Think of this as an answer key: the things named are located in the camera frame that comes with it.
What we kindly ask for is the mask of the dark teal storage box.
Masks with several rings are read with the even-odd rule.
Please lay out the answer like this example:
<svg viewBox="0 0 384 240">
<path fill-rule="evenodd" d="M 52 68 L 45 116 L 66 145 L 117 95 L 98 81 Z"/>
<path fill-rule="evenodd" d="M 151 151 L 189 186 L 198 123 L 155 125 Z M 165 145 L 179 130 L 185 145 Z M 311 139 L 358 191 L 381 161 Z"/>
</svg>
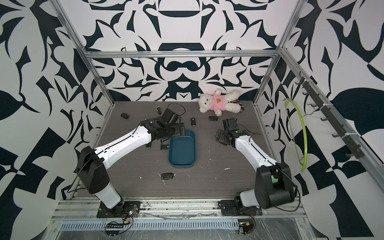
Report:
<svg viewBox="0 0 384 240">
<path fill-rule="evenodd" d="M 169 163 L 174 168 L 191 168 L 197 160 L 196 135 L 186 130 L 184 136 L 170 139 Z"/>
</svg>

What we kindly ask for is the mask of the black car key front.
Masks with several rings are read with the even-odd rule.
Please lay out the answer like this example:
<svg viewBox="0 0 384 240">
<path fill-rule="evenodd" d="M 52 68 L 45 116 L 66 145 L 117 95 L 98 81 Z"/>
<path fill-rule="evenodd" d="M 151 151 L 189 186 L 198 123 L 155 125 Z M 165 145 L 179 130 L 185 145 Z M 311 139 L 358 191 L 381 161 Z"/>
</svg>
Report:
<svg viewBox="0 0 384 240">
<path fill-rule="evenodd" d="M 174 174 L 173 173 L 163 173 L 161 174 L 161 179 L 162 180 L 171 180 L 174 178 Z"/>
</svg>

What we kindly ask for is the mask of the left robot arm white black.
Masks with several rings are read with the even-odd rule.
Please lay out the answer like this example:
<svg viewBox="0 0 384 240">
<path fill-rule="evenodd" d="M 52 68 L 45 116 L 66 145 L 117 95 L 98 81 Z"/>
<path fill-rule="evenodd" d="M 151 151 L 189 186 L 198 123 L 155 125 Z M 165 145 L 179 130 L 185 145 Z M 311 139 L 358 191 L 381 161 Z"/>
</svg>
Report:
<svg viewBox="0 0 384 240">
<path fill-rule="evenodd" d="M 185 124 L 146 119 L 126 135 L 95 149 L 82 149 L 75 170 L 89 194 L 96 196 L 107 211 L 121 213 L 125 202 L 113 187 L 107 170 L 118 160 L 137 148 L 155 140 L 181 137 L 186 134 Z"/>
</svg>

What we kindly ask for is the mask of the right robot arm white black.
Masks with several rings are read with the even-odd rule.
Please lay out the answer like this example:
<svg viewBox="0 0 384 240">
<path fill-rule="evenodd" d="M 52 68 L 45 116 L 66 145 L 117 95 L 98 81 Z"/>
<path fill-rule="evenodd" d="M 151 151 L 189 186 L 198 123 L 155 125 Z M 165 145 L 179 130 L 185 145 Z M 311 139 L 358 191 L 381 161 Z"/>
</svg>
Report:
<svg viewBox="0 0 384 240">
<path fill-rule="evenodd" d="M 295 200 L 297 190 L 291 179 L 289 166 L 278 163 L 266 154 L 252 136 L 240 130 L 217 130 L 216 141 L 238 150 L 256 172 L 254 188 L 240 192 L 235 197 L 238 208 L 269 209 Z"/>
</svg>

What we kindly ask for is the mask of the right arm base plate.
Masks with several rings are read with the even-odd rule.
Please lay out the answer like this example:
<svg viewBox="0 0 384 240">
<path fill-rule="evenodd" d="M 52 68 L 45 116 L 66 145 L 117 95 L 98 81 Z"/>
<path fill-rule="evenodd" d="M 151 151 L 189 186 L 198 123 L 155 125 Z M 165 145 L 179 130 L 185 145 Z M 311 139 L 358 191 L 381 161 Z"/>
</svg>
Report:
<svg viewBox="0 0 384 240">
<path fill-rule="evenodd" d="M 221 200 L 218 202 L 218 207 L 223 216 L 262 216 L 263 211 L 257 206 L 244 207 L 237 200 Z"/>
</svg>

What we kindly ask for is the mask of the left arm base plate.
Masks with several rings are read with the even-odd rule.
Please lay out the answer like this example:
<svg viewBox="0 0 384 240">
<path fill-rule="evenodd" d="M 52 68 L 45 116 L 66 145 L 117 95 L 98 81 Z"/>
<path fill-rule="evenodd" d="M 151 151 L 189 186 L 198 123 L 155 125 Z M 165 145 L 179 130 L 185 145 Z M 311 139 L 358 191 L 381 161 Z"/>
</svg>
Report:
<svg viewBox="0 0 384 240">
<path fill-rule="evenodd" d="M 115 207 L 108 209 L 103 202 L 100 202 L 97 218 L 124 218 L 126 215 L 133 217 L 140 212 L 141 203 L 140 201 L 120 201 Z"/>
</svg>

